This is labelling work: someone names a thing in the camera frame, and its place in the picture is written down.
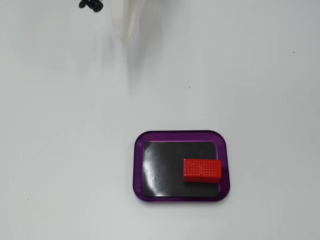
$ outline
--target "red plastic brick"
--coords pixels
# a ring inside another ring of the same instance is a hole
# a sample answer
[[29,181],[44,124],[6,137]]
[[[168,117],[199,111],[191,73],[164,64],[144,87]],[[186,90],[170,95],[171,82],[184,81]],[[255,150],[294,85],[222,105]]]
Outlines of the red plastic brick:
[[184,159],[183,181],[192,183],[219,183],[221,161],[210,159]]

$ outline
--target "black screw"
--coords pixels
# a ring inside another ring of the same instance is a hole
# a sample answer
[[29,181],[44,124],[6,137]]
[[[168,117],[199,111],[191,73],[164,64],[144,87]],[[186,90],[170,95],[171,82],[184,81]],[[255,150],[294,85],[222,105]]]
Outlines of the black screw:
[[79,8],[83,9],[85,6],[91,8],[95,13],[100,12],[104,7],[103,3],[99,0],[82,0],[79,3]]

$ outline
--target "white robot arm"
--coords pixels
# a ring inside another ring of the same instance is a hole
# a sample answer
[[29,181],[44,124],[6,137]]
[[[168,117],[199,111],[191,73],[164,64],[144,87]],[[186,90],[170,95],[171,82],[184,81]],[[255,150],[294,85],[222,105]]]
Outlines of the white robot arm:
[[[147,0],[111,0],[111,17],[115,36],[127,43],[140,18]],[[95,13],[103,8],[99,0],[82,0],[79,8],[88,6]]]

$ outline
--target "white surface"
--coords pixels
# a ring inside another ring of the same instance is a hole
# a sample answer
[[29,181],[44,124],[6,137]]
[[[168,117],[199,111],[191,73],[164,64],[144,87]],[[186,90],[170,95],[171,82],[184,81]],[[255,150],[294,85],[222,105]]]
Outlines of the white surface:
[[[127,48],[103,3],[0,0],[0,239],[320,239],[320,1],[150,0]],[[207,129],[225,200],[134,195],[139,134]]]

